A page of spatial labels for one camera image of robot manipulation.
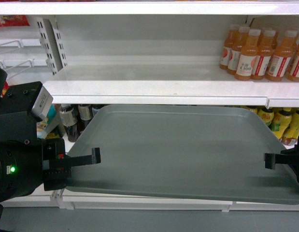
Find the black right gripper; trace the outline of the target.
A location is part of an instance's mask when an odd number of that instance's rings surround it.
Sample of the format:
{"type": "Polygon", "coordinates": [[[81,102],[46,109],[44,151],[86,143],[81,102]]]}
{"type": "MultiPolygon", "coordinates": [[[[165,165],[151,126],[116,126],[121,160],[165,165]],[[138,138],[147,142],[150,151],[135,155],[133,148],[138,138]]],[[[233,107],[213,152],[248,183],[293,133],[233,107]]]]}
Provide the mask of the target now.
{"type": "Polygon", "coordinates": [[[289,164],[299,183],[299,137],[293,148],[282,150],[281,153],[264,153],[265,168],[275,169],[276,164],[289,164]]]}

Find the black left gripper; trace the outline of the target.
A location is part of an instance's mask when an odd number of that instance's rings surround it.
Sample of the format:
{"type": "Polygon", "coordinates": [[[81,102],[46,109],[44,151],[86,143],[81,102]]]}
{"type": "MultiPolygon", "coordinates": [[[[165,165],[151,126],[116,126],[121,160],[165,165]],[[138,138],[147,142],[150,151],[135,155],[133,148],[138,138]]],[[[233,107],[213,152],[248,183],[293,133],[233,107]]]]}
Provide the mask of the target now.
{"type": "Polygon", "coordinates": [[[42,158],[42,181],[45,191],[64,189],[68,178],[71,177],[71,167],[101,163],[99,147],[92,148],[91,155],[68,158],[63,138],[42,140],[42,158]],[[71,167],[64,164],[66,160],[71,167]]]}

